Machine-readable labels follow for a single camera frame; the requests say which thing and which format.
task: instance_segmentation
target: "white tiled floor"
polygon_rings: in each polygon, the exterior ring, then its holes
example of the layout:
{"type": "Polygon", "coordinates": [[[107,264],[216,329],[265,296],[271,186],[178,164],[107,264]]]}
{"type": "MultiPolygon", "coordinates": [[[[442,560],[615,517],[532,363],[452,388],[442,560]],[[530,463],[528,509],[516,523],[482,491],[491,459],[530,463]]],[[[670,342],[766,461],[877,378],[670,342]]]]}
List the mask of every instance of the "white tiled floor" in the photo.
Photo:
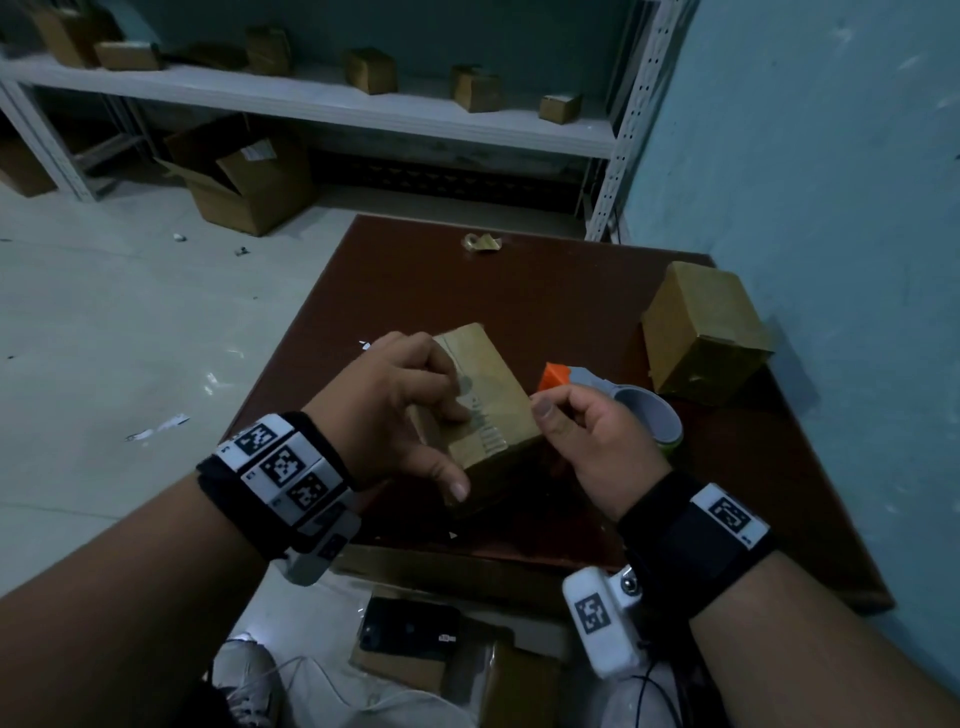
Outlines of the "white tiled floor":
{"type": "MultiPolygon", "coordinates": [[[[583,234],[566,216],[409,195],[330,189],[324,202],[332,206],[255,239],[204,222],[186,190],[168,181],[121,182],[97,205],[59,193],[24,200],[0,185],[0,594],[210,451],[354,209],[583,234]],[[250,254],[234,255],[241,246],[250,254]],[[179,413],[190,420],[126,441],[179,413]]],[[[238,629],[280,661],[316,657],[362,702],[385,686],[344,667],[367,594],[333,576],[300,589],[271,570],[238,629]]],[[[559,626],[528,631],[545,649],[564,648],[559,626]]],[[[302,728],[463,724],[435,705],[353,716],[307,665],[292,704],[302,728]]]]}

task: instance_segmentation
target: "white shoe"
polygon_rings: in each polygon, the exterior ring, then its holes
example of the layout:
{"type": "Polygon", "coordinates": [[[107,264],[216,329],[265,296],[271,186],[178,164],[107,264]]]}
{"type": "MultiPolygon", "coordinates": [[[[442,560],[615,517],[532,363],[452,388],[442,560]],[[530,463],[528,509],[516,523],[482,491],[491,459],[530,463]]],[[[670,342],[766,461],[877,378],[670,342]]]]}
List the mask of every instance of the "white shoe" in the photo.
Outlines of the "white shoe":
{"type": "Polygon", "coordinates": [[[269,650],[248,636],[227,640],[213,659],[213,686],[227,695],[242,728],[276,728],[283,683],[269,650]]]}

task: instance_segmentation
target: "metal screw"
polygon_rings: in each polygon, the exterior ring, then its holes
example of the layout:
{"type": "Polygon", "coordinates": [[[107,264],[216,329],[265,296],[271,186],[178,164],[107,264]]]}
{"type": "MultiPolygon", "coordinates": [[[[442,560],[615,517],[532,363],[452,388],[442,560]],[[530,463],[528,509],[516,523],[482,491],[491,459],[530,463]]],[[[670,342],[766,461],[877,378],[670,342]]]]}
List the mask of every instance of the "metal screw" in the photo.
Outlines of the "metal screw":
{"type": "Polygon", "coordinates": [[[623,576],[620,577],[620,589],[622,589],[623,593],[627,596],[636,596],[640,593],[640,585],[636,581],[633,569],[627,570],[623,576]]]}

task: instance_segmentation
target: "wooden table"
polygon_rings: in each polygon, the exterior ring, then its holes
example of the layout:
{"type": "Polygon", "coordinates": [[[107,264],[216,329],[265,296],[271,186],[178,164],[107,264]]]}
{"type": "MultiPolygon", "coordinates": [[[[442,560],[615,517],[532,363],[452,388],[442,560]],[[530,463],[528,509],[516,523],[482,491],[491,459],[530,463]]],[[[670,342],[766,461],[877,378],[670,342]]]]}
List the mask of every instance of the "wooden table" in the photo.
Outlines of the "wooden table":
{"type": "MultiPolygon", "coordinates": [[[[360,353],[358,341],[395,329],[439,333],[479,321],[528,392],[546,361],[650,387],[640,314],[670,261],[713,265],[706,255],[516,234],[500,252],[478,255],[460,245],[469,231],[357,217],[230,431],[300,408],[360,353]]],[[[767,370],[727,406],[672,403],[685,428],[678,467],[741,498],[857,610],[894,605],[767,370]]],[[[338,560],[340,570],[403,586],[547,611],[563,608],[563,575],[624,564],[612,524],[575,483],[540,468],[468,522],[449,520],[433,484],[398,482],[338,560]]]]}

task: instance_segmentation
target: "black wrist strap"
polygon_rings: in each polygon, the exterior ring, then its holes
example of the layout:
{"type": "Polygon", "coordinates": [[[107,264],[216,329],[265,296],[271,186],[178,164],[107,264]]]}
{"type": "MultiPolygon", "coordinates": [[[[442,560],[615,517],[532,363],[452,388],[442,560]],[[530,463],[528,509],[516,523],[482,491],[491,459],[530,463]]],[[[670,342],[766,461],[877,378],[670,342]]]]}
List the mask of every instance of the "black wrist strap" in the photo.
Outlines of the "black wrist strap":
{"type": "MultiPolygon", "coordinates": [[[[340,454],[327,442],[326,438],[302,412],[286,412],[283,420],[293,426],[294,433],[301,434],[323,458],[343,478],[339,491],[352,490],[354,481],[340,454]]],[[[265,455],[282,447],[288,438],[279,438],[257,456],[265,455]]],[[[290,523],[281,518],[274,509],[256,495],[242,480],[244,471],[235,472],[216,454],[206,458],[197,466],[200,488],[210,500],[229,518],[241,533],[267,560],[282,558],[288,548],[301,552],[309,551],[319,538],[304,535],[290,523]]],[[[326,500],[317,503],[317,507],[304,513],[303,520],[309,521],[321,513],[332,498],[338,496],[334,491],[326,500]]]]}
{"type": "Polygon", "coordinates": [[[705,487],[678,471],[641,498],[617,530],[644,597],[685,619],[699,614],[776,547],[766,524],[743,505],[717,486],[705,487]],[[748,538],[758,531],[763,535],[756,541],[748,538]]]}

